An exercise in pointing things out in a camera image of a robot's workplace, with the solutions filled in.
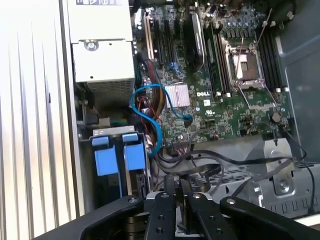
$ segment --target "ventilation grille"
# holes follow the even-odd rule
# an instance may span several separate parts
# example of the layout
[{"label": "ventilation grille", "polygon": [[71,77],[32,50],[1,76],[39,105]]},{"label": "ventilation grille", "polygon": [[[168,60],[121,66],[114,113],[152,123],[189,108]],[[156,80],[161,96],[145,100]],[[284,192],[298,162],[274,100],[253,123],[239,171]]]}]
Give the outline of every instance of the ventilation grille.
[{"label": "ventilation grille", "polygon": [[134,84],[134,79],[87,83],[94,93],[95,104],[99,107],[128,105],[134,90]]}]

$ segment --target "chip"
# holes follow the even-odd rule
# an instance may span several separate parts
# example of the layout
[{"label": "chip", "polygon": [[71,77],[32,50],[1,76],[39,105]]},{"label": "chip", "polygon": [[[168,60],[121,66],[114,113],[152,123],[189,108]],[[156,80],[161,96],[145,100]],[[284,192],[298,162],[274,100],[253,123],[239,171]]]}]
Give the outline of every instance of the chip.
[{"label": "chip", "polygon": [[223,132],[225,132],[226,131],[226,128],[225,128],[225,126],[224,125],[219,125],[219,133],[223,133]]},{"label": "chip", "polygon": [[190,132],[195,132],[195,131],[197,131],[196,125],[191,125],[190,126]]}]

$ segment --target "screw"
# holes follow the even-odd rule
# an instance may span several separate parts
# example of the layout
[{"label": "screw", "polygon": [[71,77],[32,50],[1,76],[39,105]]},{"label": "screw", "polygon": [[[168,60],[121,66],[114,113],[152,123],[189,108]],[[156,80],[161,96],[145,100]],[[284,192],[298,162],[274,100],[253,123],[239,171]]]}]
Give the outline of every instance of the screw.
[{"label": "screw", "polygon": [[138,202],[138,200],[134,197],[130,198],[130,200],[129,200],[129,203],[131,203],[131,204],[134,204],[136,202]]},{"label": "screw", "polygon": [[161,195],[161,197],[162,197],[162,198],[168,198],[169,195],[168,195],[167,193],[163,193],[163,194]]},{"label": "screw", "polygon": [[156,232],[158,234],[163,234],[164,233],[164,229],[162,227],[157,227]]},{"label": "screw", "polygon": [[95,49],[96,44],[94,42],[89,42],[88,43],[88,49]]},{"label": "screw", "polygon": [[233,205],[233,204],[236,203],[236,201],[233,200],[233,199],[231,199],[231,198],[228,198],[228,199],[226,200],[226,202],[227,202],[228,204],[231,204],[231,205]]},{"label": "screw", "polygon": [[199,199],[201,198],[201,195],[199,193],[194,193],[192,197],[194,197],[195,199]]},{"label": "screw", "polygon": [[279,182],[279,185],[280,185],[280,189],[281,189],[283,192],[285,192],[285,193],[289,192],[290,187],[289,187],[288,182],[287,182],[285,179],[284,179],[284,180],[281,180],[281,181]]}]

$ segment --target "ribbed metal panel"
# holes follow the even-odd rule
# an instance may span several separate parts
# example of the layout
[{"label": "ribbed metal panel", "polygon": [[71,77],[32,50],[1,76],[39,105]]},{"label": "ribbed metal panel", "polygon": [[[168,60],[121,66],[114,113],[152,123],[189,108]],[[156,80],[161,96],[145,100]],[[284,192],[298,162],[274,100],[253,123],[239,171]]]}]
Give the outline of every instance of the ribbed metal panel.
[{"label": "ribbed metal panel", "polygon": [[59,2],[0,7],[0,240],[76,217]]}]

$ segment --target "metal side panel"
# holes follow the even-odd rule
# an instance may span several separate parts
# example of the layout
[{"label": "metal side panel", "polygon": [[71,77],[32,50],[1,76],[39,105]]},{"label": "metal side panel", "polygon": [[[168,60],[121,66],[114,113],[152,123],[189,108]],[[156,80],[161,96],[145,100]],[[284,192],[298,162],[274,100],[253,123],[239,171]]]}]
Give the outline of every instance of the metal side panel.
[{"label": "metal side panel", "polygon": [[320,162],[320,24],[319,0],[297,1],[298,11],[277,39],[279,56],[307,161]]},{"label": "metal side panel", "polygon": [[0,240],[76,218],[59,2],[0,7]]}]

